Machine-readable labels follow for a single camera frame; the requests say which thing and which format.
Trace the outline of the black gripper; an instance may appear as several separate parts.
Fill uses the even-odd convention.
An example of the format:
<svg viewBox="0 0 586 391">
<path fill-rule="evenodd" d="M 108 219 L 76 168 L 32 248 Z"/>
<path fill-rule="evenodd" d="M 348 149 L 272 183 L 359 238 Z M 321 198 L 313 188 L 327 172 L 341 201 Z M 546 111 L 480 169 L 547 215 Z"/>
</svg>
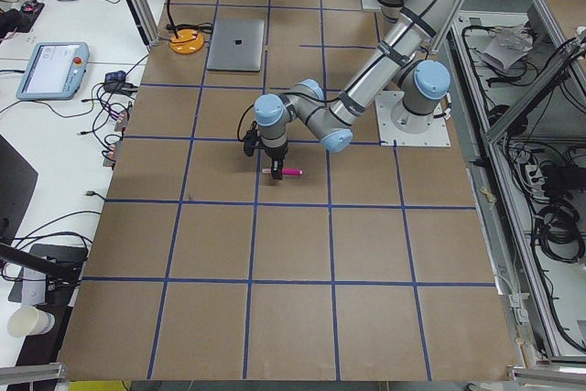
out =
<svg viewBox="0 0 586 391">
<path fill-rule="evenodd" d="M 271 159 L 271 177 L 283 179 L 282 169 L 288 153 L 288 139 L 286 137 L 279 139 L 262 137 L 261 142 L 266 154 Z"/>
</svg>

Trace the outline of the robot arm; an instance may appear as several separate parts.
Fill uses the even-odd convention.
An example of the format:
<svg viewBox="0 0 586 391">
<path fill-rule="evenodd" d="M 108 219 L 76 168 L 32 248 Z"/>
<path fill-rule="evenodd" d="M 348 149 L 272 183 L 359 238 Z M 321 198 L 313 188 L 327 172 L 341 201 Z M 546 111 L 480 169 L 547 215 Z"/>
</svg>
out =
<svg viewBox="0 0 586 391">
<path fill-rule="evenodd" d="M 353 140 L 351 127 L 389 82 L 404 89 L 393 114 L 395 125 L 410 134 L 425 131 L 436 106 L 450 88 L 447 68 L 435 60 L 417 60 L 421 43 L 447 23 L 454 0 L 376 0 L 392 26 L 370 59 L 338 96 L 327 101 L 319 84 L 306 79 L 254 103 L 255 120 L 244 137 L 244 153 L 262 149 L 271 160 L 271 176 L 282 179 L 288 152 L 287 125 L 299 120 L 331 153 Z"/>
</svg>

